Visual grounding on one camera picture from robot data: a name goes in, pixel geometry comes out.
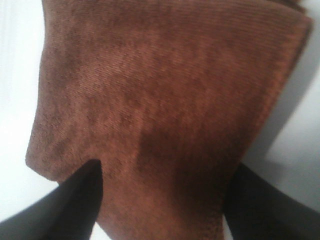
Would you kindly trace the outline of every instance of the ribbed texture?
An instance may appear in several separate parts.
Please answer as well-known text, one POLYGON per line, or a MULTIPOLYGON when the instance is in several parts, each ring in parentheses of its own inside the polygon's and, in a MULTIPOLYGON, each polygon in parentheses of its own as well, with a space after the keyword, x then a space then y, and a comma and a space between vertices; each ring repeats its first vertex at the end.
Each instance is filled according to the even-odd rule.
POLYGON ((63 181, 100 159, 98 222, 114 240, 223 239, 226 187, 310 19, 267 0, 43 5, 27 164, 63 181))

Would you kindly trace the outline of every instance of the knit fabric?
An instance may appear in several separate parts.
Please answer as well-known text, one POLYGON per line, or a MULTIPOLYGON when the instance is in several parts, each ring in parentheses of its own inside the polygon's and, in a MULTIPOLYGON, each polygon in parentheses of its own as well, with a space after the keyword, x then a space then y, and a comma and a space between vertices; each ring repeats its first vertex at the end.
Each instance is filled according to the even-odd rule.
POLYGON ((280 3, 43 0, 27 165, 61 182, 101 160, 113 240, 222 240, 228 182, 310 31, 280 3))

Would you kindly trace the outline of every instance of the brown textile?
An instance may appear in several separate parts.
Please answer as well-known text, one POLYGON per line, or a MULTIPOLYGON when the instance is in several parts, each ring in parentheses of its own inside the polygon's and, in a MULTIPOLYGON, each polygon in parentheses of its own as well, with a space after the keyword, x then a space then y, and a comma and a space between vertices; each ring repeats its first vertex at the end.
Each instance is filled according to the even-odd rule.
POLYGON ((223 239, 228 182, 310 30, 294 6, 44 0, 27 165, 61 182, 100 159, 114 240, 223 239))

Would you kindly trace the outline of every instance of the white background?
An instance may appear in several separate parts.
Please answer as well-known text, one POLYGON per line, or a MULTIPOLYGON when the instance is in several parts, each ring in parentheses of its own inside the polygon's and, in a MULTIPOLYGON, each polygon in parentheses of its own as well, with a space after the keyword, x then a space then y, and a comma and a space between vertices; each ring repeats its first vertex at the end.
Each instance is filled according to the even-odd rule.
MULTIPOLYGON (((244 162, 273 186, 320 212, 320 1, 305 0, 313 33, 244 162)), ((57 183, 25 165, 44 40, 40 0, 0 0, 0 221, 57 183)), ((108 239, 96 225, 93 240, 108 239)))

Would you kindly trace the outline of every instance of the white surface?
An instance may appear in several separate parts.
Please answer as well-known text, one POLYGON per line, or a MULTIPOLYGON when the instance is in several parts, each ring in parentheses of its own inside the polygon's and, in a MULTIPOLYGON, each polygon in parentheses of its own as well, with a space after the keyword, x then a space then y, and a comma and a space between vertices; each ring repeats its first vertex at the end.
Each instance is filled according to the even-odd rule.
MULTIPOLYGON (((320 212, 320 1, 315 28, 276 108, 245 156, 256 173, 320 212)), ((37 102, 44 25, 40 0, 0 0, 0 221, 57 184, 25 165, 37 102)), ((232 239, 229 230, 226 239, 232 239)), ((109 239, 94 227, 92 240, 109 239)))

